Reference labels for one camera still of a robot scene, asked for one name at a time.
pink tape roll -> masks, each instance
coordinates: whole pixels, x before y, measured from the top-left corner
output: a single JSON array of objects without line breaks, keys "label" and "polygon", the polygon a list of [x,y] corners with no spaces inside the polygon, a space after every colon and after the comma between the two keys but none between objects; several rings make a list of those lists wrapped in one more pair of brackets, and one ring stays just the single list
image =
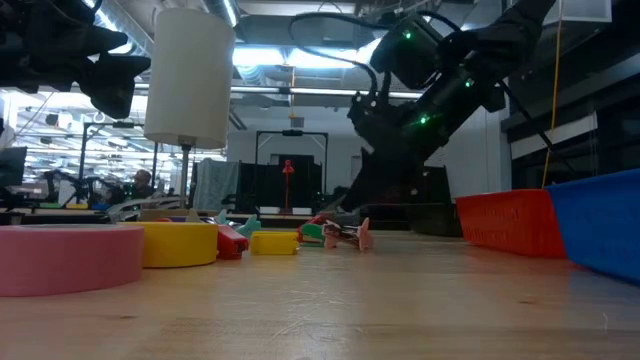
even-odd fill
[{"label": "pink tape roll", "polygon": [[0,296],[104,289],[138,280],[144,229],[120,225],[0,227]]}]

yellow cable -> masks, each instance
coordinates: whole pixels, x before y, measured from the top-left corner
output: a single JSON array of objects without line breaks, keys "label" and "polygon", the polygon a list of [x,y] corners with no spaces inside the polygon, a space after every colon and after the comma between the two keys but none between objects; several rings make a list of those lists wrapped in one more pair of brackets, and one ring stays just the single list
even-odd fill
[{"label": "yellow cable", "polygon": [[[558,79],[560,78],[560,41],[562,40],[562,17],[564,16],[564,1],[560,0],[560,19],[558,20],[558,34],[556,35],[556,73],[553,80],[553,105],[551,109],[551,144],[553,144],[553,131],[556,127],[556,117],[558,113]],[[547,183],[547,173],[549,171],[549,158],[551,149],[547,148],[547,158],[544,162],[544,174],[542,176],[542,188]]]}]

red figure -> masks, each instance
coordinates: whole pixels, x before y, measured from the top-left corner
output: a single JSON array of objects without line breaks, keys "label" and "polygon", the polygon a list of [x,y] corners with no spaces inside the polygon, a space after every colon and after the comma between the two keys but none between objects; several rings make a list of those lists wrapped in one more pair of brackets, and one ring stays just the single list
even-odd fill
[{"label": "red figure", "polygon": [[284,169],[282,169],[282,173],[287,179],[287,188],[284,191],[284,208],[289,209],[289,175],[295,173],[293,166],[291,166],[291,160],[284,161]]}]

yellow tape roll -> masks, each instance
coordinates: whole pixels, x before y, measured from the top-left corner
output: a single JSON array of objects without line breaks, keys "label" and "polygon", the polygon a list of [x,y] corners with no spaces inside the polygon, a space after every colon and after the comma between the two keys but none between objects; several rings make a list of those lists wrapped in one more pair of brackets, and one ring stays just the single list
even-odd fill
[{"label": "yellow tape roll", "polygon": [[130,222],[144,227],[146,268],[210,264],[218,255],[218,226],[203,223]]}]

person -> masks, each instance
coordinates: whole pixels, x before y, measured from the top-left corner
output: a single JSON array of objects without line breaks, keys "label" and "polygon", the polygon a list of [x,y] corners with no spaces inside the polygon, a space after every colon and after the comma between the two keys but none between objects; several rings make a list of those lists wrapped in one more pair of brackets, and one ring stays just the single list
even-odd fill
[{"label": "person", "polygon": [[146,170],[138,170],[133,176],[132,199],[146,199],[153,195],[153,188],[149,186],[151,174]]}]

